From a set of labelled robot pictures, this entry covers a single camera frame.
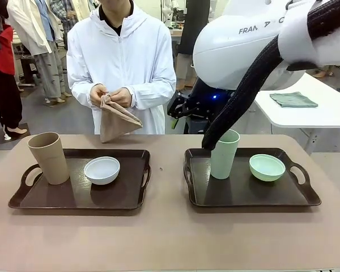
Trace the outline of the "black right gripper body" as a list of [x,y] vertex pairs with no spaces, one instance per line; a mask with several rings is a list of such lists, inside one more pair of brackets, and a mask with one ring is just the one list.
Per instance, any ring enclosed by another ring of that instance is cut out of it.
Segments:
[[192,114],[214,120],[233,95],[234,90],[224,90],[208,86],[197,79],[186,101],[186,108]]

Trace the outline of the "person's left hand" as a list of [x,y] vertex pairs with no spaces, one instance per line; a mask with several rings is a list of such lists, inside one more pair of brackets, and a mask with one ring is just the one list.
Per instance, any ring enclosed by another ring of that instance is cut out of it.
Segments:
[[124,108],[131,107],[132,95],[130,91],[125,87],[122,87],[111,93],[110,99]]

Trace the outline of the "person's right hand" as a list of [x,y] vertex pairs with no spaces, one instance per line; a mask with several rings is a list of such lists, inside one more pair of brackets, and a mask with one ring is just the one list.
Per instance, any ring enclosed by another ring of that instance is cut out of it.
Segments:
[[108,93],[107,88],[103,84],[96,84],[90,90],[90,101],[93,106],[100,108],[101,97]]

